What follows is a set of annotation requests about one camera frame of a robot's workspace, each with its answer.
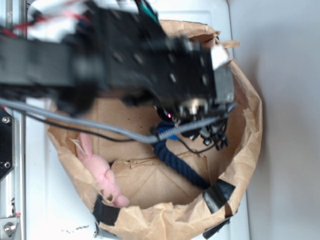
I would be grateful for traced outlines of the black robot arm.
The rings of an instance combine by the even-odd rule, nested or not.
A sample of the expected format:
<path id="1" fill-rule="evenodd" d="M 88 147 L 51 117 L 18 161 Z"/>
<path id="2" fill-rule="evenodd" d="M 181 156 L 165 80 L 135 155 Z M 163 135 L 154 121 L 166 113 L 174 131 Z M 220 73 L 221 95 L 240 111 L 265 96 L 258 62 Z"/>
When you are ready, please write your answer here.
<path id="1" fill-rule="evenodd" d="M 154 144 L 182 134 L 202 137 L 208 147 L 228 145 L 235 88 L 223 46 L 168 35 L 145 0 L 136 1 L 137 12 L 84 4 L 75 33 L 60 43 L 0 29 L 1 105 L 117 133 L 127 142 Z M 171 128 L 143 135 L 80 118 L 96 98 L 153 106 Z"/>

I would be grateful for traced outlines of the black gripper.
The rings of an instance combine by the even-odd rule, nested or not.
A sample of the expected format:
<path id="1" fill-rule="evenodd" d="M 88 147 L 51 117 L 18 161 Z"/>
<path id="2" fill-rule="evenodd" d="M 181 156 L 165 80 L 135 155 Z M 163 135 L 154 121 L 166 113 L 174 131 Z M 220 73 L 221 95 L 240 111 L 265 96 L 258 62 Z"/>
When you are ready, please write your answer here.
<path id="1" fill-rule="evenodd" d="M 204 151 L 221 150 L 229 145 L 226 136 L 230 113 L 236 107 L 235 86 L 228 66 L 230 57 L 225 48 L 218 44 L 211 48 L 214 95 L 209 99 L 186 100 L 172 109 L 158 109 L 162 119 L 153 129 L 159 144 L 168 139 L 180 142 L 187 150 L 191 148 L 182 138 L 194 141 L 201 137 Z"/>

